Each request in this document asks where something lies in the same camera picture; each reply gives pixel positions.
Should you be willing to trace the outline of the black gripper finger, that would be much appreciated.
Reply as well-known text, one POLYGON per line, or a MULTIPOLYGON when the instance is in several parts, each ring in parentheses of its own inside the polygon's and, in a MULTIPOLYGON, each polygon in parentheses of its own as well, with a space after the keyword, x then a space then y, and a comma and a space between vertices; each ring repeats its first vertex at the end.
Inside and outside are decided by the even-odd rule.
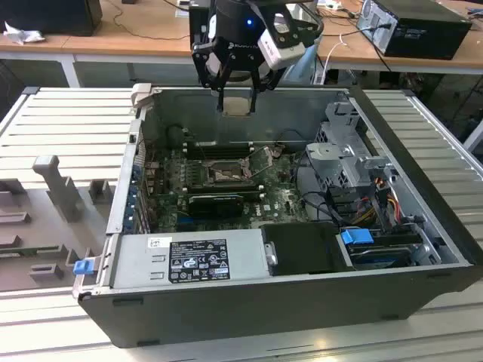
POLYGON ((250 113, 255 113, 258 94, 266 90, 274 90, 284 74, 284 69, 270 69, 259 51, 248 55, 247 69, 252 83, 250 113))
POLYGON ((224 88, 231 75, 231 53, 227 42, 215 37, 208 43, 196 42, 192 59, 202 87, 218 92, 217 110, 223 111, 224 88))

